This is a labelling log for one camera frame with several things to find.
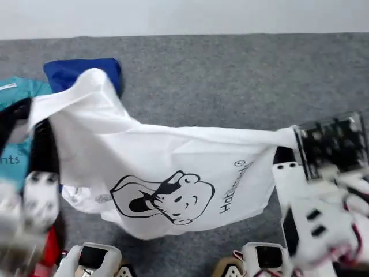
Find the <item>white robot part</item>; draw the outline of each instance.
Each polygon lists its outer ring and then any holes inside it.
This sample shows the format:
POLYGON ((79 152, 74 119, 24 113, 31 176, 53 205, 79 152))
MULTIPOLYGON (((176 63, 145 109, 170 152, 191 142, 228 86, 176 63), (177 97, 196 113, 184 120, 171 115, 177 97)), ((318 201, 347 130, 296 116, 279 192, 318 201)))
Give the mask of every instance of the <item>white robot part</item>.
POLYGON ((249 242, 242 247, 242 255, 244 260, 244 270, 247 272, 247 276, 249 277, 269 277, 270 274, 263 271, 265 269, 274 271, 276 276, 291 276, 293 273, 293 266, 290 263, 287 250, 279 244, 249 242), (265 252, 269 261, 275 260, 277 264, 275 264, 275 262, 268 264, 261 261, 261 259, 263 259, 262 251, 265 252))
POLYGON ((24 215, 27 228, 36 233, 48 230, 59 214, 59 175, 34 171, 24 186, 24 215))
POLYGON ((74 277, 78 269, 81 252, 84 247, 106 250, 104 260, 100 268, 94 269, 90 277, 113 277, 119 270, 122 254, 119 249, 109 245, 86 242, 83 246, 72 247, 67 256, 61 261, 60 267, 54 277, 74 277))

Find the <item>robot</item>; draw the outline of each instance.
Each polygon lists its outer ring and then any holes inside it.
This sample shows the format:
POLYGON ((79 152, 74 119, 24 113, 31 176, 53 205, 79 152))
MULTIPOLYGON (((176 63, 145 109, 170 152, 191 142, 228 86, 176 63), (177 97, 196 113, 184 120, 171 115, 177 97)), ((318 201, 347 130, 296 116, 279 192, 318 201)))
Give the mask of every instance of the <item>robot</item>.
POLYGON ((369 276, 368 146, 360 114, 294 130, 299 150, 279 147, 272 168, 287 247, 249 242, 214 277, 369 276))
MULTIPOLYGON (((0 111, 0 149, 24 133, 32 99, 0 111)), ((369 163, 360 114, 295 126, 298 151, 278 148, 273 165, 286 248, 251 242, 221 276, 368 276, 369 163)), ((46 119, 33 131, 24 189, 0 186, 0 276, 50 277, 62 243, 59 160, 46 119)), ((74 246, 54 277, 135 277, 120 251, 74 246)))

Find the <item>blue cloth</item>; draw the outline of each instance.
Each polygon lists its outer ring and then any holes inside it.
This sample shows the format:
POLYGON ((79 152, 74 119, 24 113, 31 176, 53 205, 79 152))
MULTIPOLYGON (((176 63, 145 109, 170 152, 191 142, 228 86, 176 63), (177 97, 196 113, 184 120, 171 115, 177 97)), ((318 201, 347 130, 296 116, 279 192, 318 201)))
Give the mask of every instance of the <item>blue cloth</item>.
MULTIPOLYGON (((52 90, 47 83, 12 77, 0 80, 0 110, 26 97, 51 94, 52 90), (16 87, 5 88, 9 84, 16 87)), ((0 157, 0 178, 14 182, 17 189, 22 189, 28 168, 28 156, 31 148, 31 138, 22 143, 8 143, 0 157)))
POLYGON ((105 71, 115 87, 116 94, 122 96, 121 66, 114 58, 52 61, 45 63, 44 72, 52 91, 60 92, 70 88, 77 77, 90 68, 105 71))

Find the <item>teal t-shirt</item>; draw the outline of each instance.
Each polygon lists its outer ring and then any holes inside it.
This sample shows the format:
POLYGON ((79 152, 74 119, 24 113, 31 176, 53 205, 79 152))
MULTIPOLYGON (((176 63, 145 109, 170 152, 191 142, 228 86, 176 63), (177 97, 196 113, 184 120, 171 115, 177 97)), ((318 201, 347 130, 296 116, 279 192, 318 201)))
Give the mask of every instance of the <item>teal t-shirt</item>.
MULTIPOLYGON (((0 110, 26 97, 51 94, 49 84, 42 81, 12 77, 0 80, 0 110)), ((20 190, 28 167, 31 138, 22 143, 9 143, 0 157, 0 178, 10 180, 20 190)))

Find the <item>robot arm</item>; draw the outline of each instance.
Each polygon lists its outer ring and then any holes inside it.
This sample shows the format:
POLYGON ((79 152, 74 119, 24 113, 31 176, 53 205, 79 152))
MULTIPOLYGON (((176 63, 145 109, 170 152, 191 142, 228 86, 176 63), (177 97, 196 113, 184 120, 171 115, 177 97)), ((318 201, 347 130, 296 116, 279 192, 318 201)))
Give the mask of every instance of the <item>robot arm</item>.
MULTIPOLYGON (((0 150, 8 140, 24 136, 31 98, 0 111, 0 150)), ((47 120, 33 132, 25 186, 16 191, 0 181, 0 269, 5 276, 28 276, 43 256, 48 231, 59 214, 59 160, 47 120)))
POLYGON ((297 162, 273 166, 292 264, 303 271, 332 261, 369 264, 368 147, 360 115, 308 123, 295 133, 297 162))

